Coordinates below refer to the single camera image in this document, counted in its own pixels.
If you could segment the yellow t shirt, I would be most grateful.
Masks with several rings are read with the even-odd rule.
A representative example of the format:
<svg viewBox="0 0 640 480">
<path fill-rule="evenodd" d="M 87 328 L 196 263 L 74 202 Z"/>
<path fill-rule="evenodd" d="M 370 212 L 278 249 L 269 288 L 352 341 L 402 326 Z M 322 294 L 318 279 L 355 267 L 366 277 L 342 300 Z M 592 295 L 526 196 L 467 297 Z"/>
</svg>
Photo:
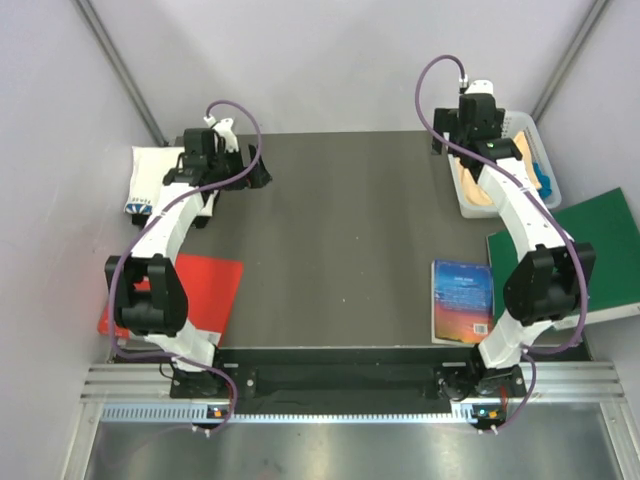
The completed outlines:
<svg viewBox="0 0 640 480">
<path fill-rule="evenodd" d="M 538 186 L 538 182 L 533 170 L 534 161 L 532 158 L 531 150 L 530 150 L 525 132 L 523 130 L 520 130 L 517 134 L 513 136 L 513 140 L 515 142 L 516 147 L 522 153 L 522 156 L 523 156 L 522 160 L 524 161 L 528 178 L 536 189 L 536 187 Z M 493 206 L 493 202 L 491 201 L 490 197 L 486 194 L 486 192 L 482 188 L 480 188 L 477 185 L 477 182 L 473 179 L 470 171 L 462 166 L 459 157 L 455 158 L 455 166 L 456 166 L 457 176 L 460 181 L 461 190 L 464 194 L 466 202 L 471 205 L 476 205 L 480 207 Z"/>
</svg>

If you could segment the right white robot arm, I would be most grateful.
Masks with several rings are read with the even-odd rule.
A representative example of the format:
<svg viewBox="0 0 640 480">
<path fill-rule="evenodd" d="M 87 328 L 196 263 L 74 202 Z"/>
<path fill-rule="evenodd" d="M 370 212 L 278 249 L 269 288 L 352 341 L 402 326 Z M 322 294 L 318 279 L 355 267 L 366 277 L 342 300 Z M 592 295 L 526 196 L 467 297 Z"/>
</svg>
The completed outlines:
<svg viewBox="0 0 640 480">
<path fill-rule="evenodd" d="M 482 359 L 467 370 L 469 388 L 487 396 L 504 380 L 501 369 L 555 322 L 588 311 L 595 264 L 588 243 L 576 243 L 556 222 L 531 182 L 524 155 L 503 135 L 505 111 L 488 80 L 460 81 L 457 107 L 434 113 L 435 151 L 448 150 L 488 195 L 513 242 L 517 266 L 503 288 L 505 310 L 478 346 Z"/>
</svg>

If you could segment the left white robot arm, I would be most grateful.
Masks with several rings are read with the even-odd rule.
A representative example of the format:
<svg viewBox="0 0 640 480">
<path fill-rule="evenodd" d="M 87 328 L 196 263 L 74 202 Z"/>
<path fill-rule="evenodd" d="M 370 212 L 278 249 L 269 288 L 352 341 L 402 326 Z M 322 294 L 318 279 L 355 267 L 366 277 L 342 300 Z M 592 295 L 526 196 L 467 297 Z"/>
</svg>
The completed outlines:
<svg viewBox="0 0 640 480">
<path fill-rule="evenodd" d="M 157 204 L 128 251 L 105 264 L 107 325 L 129 330 L 161 348 L 205 396 L 226 387 L 225 370 L 214 364 L 216 347 L 188 318 L 188 297 L 175 263 L 198 214 L 221 191 L 260 189 L 272 176 L 259 144 L 244 162 L 234 122 L 206 115 L 203 128 L 183 134 L 183 149 L 164 175 Z"/>
</svg>

